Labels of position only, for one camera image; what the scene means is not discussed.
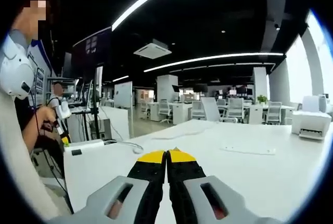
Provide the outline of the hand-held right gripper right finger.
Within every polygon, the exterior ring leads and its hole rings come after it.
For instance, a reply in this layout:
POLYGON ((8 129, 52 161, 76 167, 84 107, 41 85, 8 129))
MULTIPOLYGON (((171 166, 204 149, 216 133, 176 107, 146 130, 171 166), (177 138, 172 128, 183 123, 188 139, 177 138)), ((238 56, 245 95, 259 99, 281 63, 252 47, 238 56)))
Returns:
POLYGON ((169 196, 177 223, 279 223, 250 211, 242 195, 180 150, 166 153, 169 196))

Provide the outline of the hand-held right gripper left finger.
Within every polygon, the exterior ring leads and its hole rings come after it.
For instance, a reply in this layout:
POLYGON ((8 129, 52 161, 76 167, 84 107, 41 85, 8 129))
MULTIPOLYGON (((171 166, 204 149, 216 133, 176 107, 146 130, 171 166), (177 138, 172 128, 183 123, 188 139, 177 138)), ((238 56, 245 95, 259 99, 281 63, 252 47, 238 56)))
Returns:
POLYGON ((117 176, 92 193, 86 206, 49 223, 155 223, 163 197, 166 152, 140 157, 127 176, 117 176))

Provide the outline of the person's left hand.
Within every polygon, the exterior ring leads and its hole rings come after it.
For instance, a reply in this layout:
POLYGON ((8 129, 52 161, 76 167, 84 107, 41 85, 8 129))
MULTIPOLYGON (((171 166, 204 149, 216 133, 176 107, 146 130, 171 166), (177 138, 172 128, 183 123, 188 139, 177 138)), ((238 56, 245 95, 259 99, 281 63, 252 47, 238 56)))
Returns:
POLYGON ((42 106, 36 112, 36 121, 38 122, 39 129, 44 122, 48 122, 52 126, 56 121, 56 113, 52 108, 42 106))

